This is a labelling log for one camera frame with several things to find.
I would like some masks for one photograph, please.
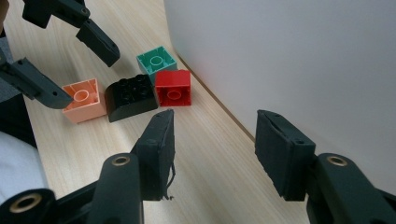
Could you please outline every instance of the peach lego brick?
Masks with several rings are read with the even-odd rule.
[[[103,88],[96,78],[63,86],[63,89],[73,97],[73,102],[62,112],[73,123],[107,114]]]

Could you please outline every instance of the red lego brick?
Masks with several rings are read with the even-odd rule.
[[[160,71],[155,78],[160,106],[191,105],[190,71]]]

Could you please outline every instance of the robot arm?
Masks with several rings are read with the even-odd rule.
[[[85,7],[84,0],[25,0],[22,17],[41,27],[46,28],[50,16],[79,28],[77,38],[86,44],[107,66],[113,65],[120,58],[117,45],[89,19],[90,11]]]
[[[315,155],[315,143],[277,113],[259,110],[256,155],[285,201],[304,201],[312,224],[396,223],[395,197],[350,159]]]
[[[59,200],[50,189],[19,193],[1,204],[1,223],[144,223],[143,201],[168,199],[175,153],[174,111],[165,110],[152,117],[130,153],[104,162],[97,181]]]
[[[24,3],[22,17],[27,21],[46,28],[50,16],[54,15],[80,28],[77,38],[107,66],[111,66],[120,58],[117,45],[93,20],[89,19],[90,11],[85,7],[84,0],[24,0]],[[2,50],[0,50],[0,78],[31,100],[36,98],[49,108],[62,109],[73,101],[65,91],[38,71],[27,59],[8,63]]]

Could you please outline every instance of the person's arm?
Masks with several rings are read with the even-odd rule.
[[[0,0],[0,33],[3,31],[3,21],[6,18],[8,7],[8,0]]]

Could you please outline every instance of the white cloth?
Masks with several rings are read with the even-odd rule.
[[[0,204],[28,189],[47,189],[37,149],[0,132]]]

